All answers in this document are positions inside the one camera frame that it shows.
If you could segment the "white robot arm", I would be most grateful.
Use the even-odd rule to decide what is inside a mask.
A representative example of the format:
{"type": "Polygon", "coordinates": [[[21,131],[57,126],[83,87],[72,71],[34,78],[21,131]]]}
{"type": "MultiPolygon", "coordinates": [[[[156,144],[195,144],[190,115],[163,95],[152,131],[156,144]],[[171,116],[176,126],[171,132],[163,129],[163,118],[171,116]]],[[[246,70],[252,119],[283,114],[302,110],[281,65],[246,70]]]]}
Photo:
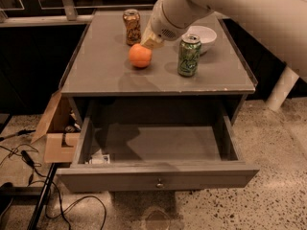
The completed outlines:
{"type": "Polygon", "coordinates": [[[267,99],[279,109],[296,81],[307,81],[307,0],[157,0],[141,44],[159,48],[212,12],[231,18],[286,63],[267,99]]]}

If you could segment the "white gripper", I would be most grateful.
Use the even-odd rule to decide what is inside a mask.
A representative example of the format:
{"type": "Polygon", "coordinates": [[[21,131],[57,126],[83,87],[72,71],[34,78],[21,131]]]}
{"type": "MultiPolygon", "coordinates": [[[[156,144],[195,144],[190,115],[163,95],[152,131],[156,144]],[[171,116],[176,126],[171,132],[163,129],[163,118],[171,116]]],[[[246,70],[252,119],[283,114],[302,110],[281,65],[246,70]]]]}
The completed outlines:
{"type": "Polygon", "coordinates": [[[197,20],[213,12],[218,0],[157,0],[140,44],[148,49],[164,46],[185,34],[197,20]]]}

